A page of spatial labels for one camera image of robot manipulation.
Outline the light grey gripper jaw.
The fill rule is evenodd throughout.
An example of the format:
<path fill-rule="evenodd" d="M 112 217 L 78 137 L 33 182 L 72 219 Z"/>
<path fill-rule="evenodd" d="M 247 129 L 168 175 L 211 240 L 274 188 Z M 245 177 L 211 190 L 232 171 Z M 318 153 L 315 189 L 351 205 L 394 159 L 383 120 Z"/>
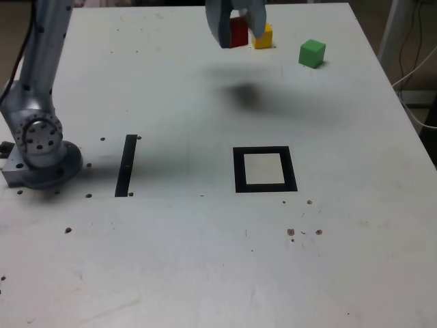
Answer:
<path fill-rule="evenodd" d="M 266 27 L 266 2 L 264 0 L 242 0 L 238 12 L 243 17 L 254 38 L 260 38 Z"/>

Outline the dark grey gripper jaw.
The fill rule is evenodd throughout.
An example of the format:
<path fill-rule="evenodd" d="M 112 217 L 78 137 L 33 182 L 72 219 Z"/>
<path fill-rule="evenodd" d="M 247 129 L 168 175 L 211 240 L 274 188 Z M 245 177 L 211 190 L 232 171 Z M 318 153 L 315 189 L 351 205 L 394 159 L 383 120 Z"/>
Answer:
<path fill-rule="evenodd" d="M 206 0 L 206 18 L 215 40 L 222 49 L 228 49 L 231 44 L 229 28 L 233 5 L 230 0 Z"/>

